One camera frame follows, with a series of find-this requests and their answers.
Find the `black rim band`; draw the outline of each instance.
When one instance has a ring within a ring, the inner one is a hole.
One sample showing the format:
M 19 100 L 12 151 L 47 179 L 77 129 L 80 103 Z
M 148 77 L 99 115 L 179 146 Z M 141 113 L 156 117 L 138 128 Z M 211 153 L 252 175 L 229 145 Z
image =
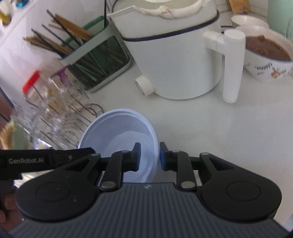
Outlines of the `black rim band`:
M 167 38 L 167 37 L 170 37 L 170 36 L 180 35 L 180 34 L 183 34 L 183 33 L 186 33 L 186 32 L 190 32 L 190 31 L 194 31 L 194 30 L 198 30 L 200 28 L 206 27 L 206 26 L 214 23 L 215 21 L 217 21 L 219 18 L 220 18 L 220 13 L 219 13 L 219 11 L 217 11 L 217 15 L 216 15 L 215 18 L 213 18 L 212 20 L 209 20 L 209 21 L 207 21 L 205 23 L 201 23 L 199 25 L 191 26 L 191 27 L 188 27 L 188 28 L 185 28 L 185 29 L 182 29 L 182 30 L 172 31 L 172 32 L 169 32 L 169 33 L 164 33 L 164 34 L 160 34 L 160 35 L 152 35 L 152 36 L 141 37 L 141 38 L 125 38 L 125 37 L 122 36 L 122 39 L 124 41 L 137 42 L 137 41 L 149 41 L 149 40 L 157 40 L 157 39 L 161 39 L 161 38 Z

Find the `white electric pot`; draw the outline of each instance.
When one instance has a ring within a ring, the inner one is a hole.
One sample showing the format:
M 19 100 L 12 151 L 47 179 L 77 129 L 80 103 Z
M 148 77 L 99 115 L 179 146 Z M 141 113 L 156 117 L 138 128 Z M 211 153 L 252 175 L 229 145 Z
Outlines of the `white electric pot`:
M 132 1 L 116 1 L 108 16 L 142 72 L 136 84 L 144 95 L 189 99 L 205 94 L 221 77 L 224 54 L 223 97 L 228 103 L 237 100 L 245 35 L 237 30 L 221 34 L 215 0 L 189 0 L 196 1 L 189 6 L 180 0 L 164 6 L 135 0 L 137 6 L 127 6 Z

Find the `empty bowl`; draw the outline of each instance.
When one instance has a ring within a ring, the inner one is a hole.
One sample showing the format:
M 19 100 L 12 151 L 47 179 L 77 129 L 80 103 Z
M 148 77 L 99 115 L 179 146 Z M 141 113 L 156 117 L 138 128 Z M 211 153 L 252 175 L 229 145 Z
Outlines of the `empty bowl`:
M 141 144 L 139 170 L 124 173 L 128 183 L 149 183 L 159 163 L 159 142 L 151 123 L 140 113 L 130 109 L 108 111 L 95 119 L 84 132 L 79 148 L 93 148 L 102 157 L 110 157 L 121 150 L 132 151 Z
M 259 18 L 249 16 L 249 15 L 235 15 L 231 17 L 232 26 L 236 28 L 238 26 L 262 26 L 265 28 L 269 28 L 269 25 L 260 20 Z
M 245 36 L 264 35 L 266 39 L 283 47 L 291 58 L 291 61 L 275 60 L 246 49 L 244 67 L 253 77 L 263 82 L 272 82 L 283 78 L 290 72 L 293 67 L 293 44 L 283 35 L 260 26 L 239 26 L 237 30 L 242 31 Z

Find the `wooden block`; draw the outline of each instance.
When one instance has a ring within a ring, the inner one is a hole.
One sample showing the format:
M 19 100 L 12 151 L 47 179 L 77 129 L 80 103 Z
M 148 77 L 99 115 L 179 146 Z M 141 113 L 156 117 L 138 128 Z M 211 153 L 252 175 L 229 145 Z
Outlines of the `wooden block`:
M 229 0 L 233 14 L 248 13 L 248 0 Z

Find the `ribbed surface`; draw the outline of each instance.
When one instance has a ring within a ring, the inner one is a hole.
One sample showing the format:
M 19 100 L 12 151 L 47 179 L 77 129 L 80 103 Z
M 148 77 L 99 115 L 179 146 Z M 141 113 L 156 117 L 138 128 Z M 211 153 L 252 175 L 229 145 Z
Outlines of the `ribbed surface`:
M 10 232 L 14 238 L 282 238 L 287 232 L 273 220 L 235 224 L 210 214 L 193 193 L 172 183 L 124 184 L 103 193 L 82 216 L 57 224 L 26 220 Z

